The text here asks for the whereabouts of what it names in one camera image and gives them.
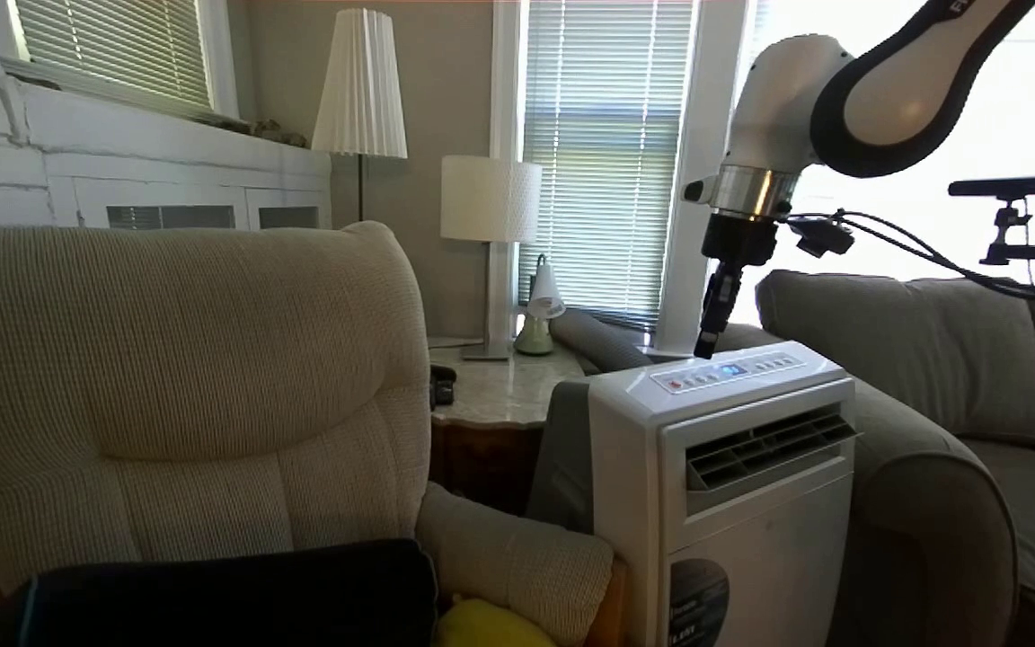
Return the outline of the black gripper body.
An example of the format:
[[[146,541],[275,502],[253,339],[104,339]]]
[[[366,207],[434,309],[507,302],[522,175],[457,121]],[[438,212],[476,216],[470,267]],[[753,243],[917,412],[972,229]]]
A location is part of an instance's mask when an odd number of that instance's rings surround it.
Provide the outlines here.
[[[746,267],[764,267],[777,247],[777,224],[771,218],[730,218],[710,216],[700,251],[715,263],[704,302],[700,302],[700,331],[693,343],[696,355],[710,355],[718,349],[718,336],[730,325],[737,305],[737,290],[743,283]]]

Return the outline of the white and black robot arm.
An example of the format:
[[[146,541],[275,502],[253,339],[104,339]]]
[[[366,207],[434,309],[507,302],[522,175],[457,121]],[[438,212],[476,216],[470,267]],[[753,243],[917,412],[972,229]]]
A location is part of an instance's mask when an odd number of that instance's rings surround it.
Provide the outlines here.
[[[1035,0],[922,0],[864,53],[848,53],[834,37],[787,37],[749,60],[715,185],[687,187],[687,201],[710,207],[696,355],[715,352],[743,269],[771,255],[797,175],[808,164],[888,175],[922,162],[958,121],[988,53],[1032,9]]]

